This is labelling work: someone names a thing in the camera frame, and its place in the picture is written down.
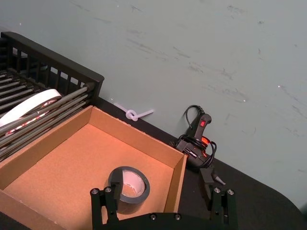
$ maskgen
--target zip tie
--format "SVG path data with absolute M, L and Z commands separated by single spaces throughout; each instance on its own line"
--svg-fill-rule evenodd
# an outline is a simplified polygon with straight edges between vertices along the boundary
M 126 118 L 131 119 L 132 121 L 137 121 L 140 117 L 146 116 L 148 114 L 152 114 L 154 112 L 154 109 L 148 110 L 147 112 L 137 114 L 134 110 L 132 109 L 125 109 L 123 106 L 120 104 L 114 103 L 114 105 L 117 108 L 120 108 L 122 111 L 126 113 Z

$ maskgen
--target black table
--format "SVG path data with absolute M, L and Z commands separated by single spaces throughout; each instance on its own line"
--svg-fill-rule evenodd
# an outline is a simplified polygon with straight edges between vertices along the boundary
M 123 111 L 103 99 L 98 101 L 97 107 L 164 143 L 169 144 L 175 140 L 175 137 L 143 120 L 128 120 Z M 241 230 L 307 229 L 302 213 L 288 198 L 219 160 L 215 160 L 214 165 L 219 176 L 227 183 L 226 188 L 232 188 L 236 193 L 238 223 Z M 198 179 L 197 173 L 186 170 L 179 212 L 208 218 L 210 213 L 201 197 Z M 0 213 L 0 230 L 26 229 L 28 228 Z

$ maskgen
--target power switch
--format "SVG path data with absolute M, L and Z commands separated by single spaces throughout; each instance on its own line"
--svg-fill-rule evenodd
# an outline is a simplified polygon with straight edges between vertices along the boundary
M 204 127 L 206 122 L 204 120 L 201 120 L 201 127 Z

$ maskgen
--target cardboard box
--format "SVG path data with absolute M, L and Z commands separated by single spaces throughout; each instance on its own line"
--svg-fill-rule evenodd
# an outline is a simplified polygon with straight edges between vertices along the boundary
M 131 166 L 151 190 L 136 213 L 119 219 L 177 212 L 185 164 L 182 153 L 89 106 L 0 162 L 0 211 L 34 230 L 91 230 L 90 190 Z

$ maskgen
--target tape roll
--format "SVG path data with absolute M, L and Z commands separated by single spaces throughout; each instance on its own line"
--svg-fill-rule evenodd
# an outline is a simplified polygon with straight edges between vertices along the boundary
M 142 203 L 149 195 L 149 181 L 142 172 L 135 168 L 122 166 L 116 169 L 121 169 L 123 172 L 123 189 L 118 203 L 118 213 L 134 213 L 141 207 Z M 109 175 L 109 186 L 114 170 Z
M 24 102 L 20 103 L 10 111 L 8 111 L 0 119 L 0 127 L 4 126 L 10 122 L 16 121 L 22 116 L 34 112 L 38 108 L 47 106 L 50 103 L 54 103 L 62 96 L 58 91 L 51 89 L 35 94 Z

